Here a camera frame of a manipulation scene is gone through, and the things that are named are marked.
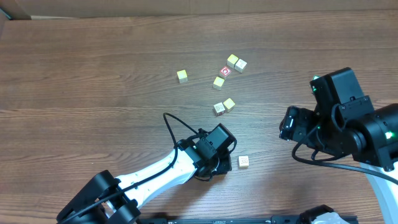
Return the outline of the white red-sided block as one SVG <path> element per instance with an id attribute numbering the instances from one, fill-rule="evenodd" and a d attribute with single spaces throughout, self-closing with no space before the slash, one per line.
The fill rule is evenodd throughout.
<path id="1" fill-rule="evenodd" d="M 213 112 L 215 114 L 215 116 L 221 116 L 222 114 L 224 114 L 226 111 L 224 104 L 222 102 L 219 102 L 215 105 L 213 105 Z"/>

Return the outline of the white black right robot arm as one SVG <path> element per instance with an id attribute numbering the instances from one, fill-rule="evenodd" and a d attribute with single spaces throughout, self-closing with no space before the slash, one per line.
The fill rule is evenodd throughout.
<path id="1" fill-rule="evenodd" d="M 343 68 L 310 81 L 314 110 L 290 106 L 281 139 L 295 141 L 304 164 L 366 175 L 386 223 L 397 223 L 397 104 L 374 109 L 354 71 Z"/>

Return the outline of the white outline block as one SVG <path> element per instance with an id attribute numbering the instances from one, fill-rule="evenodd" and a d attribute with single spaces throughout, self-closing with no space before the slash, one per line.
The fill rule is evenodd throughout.
<path id="1" fill-rule="evenodd" d="M 248 168 L 249 167 L 249 157 L 248 156 L 239 156 L 238 162 L 239 162 L 239 168 Z"/>

